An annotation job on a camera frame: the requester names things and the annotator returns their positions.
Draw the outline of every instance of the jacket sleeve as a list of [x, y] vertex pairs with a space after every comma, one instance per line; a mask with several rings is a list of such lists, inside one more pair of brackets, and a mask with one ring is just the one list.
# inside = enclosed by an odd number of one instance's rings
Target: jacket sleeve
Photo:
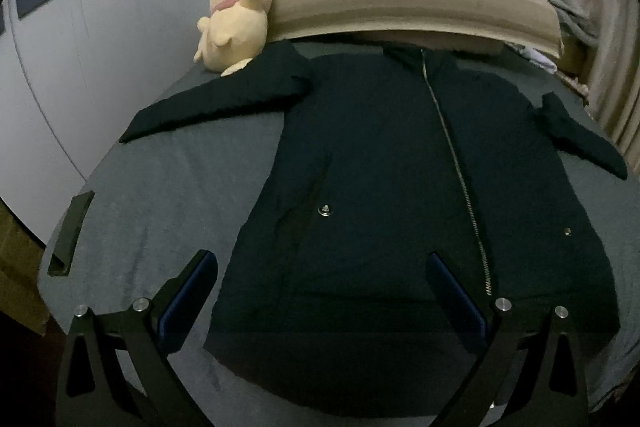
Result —
[[576, 123], [555, 93], [542, 97], [536, 121], [558, 149], [575, 154], [626, 180], [625, 159], [606, 139]]
[[120, 142], [207, 120], [286, 110], [309, 92], [311, 76], [309, 61], [289, 41], [270, 44], [242, 70], [140, 110]]

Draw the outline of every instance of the dark jacket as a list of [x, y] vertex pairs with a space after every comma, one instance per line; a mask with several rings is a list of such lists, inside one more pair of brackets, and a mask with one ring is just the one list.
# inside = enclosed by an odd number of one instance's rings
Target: dark jacket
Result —
[[535, 110], [507, 81], [418, 48], [306, 60], [279, 42], [141, 111], [123, 140], [285, 108], [205, 346], [238, 375], [332, 413], [437, 413], [475, 358], [428, 282], [434, 252], [479, 298], [564, 305], [588, 357], [616, 333], [609, 262], [556, 147], [620, 177], [626, 166], [554, 94]]

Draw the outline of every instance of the pikachu plush toy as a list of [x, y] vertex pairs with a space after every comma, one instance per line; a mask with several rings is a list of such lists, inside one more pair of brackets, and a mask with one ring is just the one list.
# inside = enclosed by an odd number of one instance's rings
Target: pikachu plush toy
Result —
[[267, 39], [272, 0], [209, 0], [209, 17], [198, 20], [202, 33], [193, 61], [227, 75], [244, 68]]

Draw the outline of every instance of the blue gripper pad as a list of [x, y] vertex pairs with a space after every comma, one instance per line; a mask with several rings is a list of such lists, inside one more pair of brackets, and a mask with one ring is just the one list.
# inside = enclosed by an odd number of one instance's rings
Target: blue gripper pad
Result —
[[476, 355], [487, 346], [487, 321], [437, 253], [427, 256], [427, 280], [465, 349]]
[[154, 298], [154, 305], [159, 305], [161, 313], [154, 329], [162, 353], [168, 355], [180, 350], [217, 277], [216, 257], [208, 250], [200, 250], [176, 279], [169, 279], [162, 286]]

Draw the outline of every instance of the plush toy foot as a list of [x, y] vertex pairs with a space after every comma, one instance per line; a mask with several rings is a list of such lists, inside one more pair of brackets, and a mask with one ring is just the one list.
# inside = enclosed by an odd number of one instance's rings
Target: plush toy foot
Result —
[[220, 74], [220, 76], [227, 76], [228, 74], [236, 73], [236, 71], [239, 71], [242, 68], [244, 68], [252, 60], [253, 60], [252, 58], [245, 58], [244, 60], [240, 60], [240, 62], [236, 62], [233, 66], [229, 66], [228, 68], [226, 68], [226, 70], [224, 70]]

